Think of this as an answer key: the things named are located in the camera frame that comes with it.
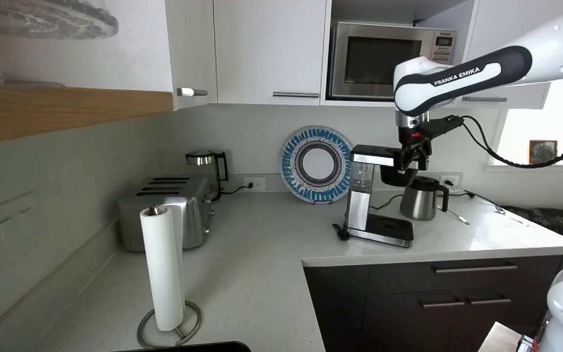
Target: blue and white plate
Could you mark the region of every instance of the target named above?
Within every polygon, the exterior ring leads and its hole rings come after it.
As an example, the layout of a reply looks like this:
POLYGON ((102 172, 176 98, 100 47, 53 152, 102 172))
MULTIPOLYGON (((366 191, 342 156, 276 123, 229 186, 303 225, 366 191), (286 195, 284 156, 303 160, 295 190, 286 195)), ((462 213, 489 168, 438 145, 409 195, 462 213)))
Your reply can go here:
POLYGON ((282 178, 288 190, 309 203, 333 203, 348 193, 352 143, 338 131, 307 125, 282 146, 282 178))

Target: sink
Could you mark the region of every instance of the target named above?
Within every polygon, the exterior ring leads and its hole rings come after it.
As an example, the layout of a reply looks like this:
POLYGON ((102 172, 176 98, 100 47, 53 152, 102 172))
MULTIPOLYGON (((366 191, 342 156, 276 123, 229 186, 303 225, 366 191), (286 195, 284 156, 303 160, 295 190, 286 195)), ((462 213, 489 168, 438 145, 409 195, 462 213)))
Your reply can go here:
POLYGON ((243 342, 215 342, 215 344, 192 344, 192 346, 174 346, 174 348, 145 348, 145 350, 184 350, 184 352, 250 352, 243 342))

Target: robotic arm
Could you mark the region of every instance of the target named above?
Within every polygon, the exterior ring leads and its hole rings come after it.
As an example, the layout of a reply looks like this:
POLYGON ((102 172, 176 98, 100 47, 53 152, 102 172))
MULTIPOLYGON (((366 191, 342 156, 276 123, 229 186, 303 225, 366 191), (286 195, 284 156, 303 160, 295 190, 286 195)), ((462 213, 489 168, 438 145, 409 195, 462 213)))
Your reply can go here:
POLYGON ((463 123, 462 117, 430 121, 428 109, 495 86, 555 78, 563 78, 563 15, 495 53, 456 66, 424 57, 401 62, 395 68, 401 150, 395 152, 397 166, 389 174, 405 174, 411 162, 419 162, 420 170, 426 168, 430 141, 463 123))

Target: silver toaster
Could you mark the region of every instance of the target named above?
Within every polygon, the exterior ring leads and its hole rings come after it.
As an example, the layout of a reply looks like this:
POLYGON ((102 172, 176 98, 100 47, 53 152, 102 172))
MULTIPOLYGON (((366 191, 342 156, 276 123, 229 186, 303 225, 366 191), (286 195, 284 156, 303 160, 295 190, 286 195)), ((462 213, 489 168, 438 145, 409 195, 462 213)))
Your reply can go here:
POLYGON ((141 211, 153 205, 170 205, 176 197, 186 197, 184 250, 205 242, 211 225, 211 203, 207 201, 207 178, 159 176, 149 178, 119 201, 119 236, 129 252, 145 252, 141 211))

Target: kitchen counter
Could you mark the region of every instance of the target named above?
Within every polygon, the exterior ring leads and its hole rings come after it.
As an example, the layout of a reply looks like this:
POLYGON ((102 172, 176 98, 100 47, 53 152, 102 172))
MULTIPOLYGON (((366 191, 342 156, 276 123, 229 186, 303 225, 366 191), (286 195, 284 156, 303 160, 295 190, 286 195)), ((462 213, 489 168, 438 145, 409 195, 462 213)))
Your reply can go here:
MULTIPOLYGON (((303 266, 563 256, 561 234, 483 199, 450 199, 469 225, 440 211, 432 221, 413 221, 411 248, 338 240, 333 223, 342 223, 344 207, 309 205, 290 193, 223 197, 207 242, 184 254, 186 297, 204 309, 190 344, 241 340, 256 352, 323 352, 303 266)), ((401 217, 397 201, 379 213, 401 217)), ((149 309, 145 256, 119 252, 39 350, 139 348, 135 332, 149 309)))

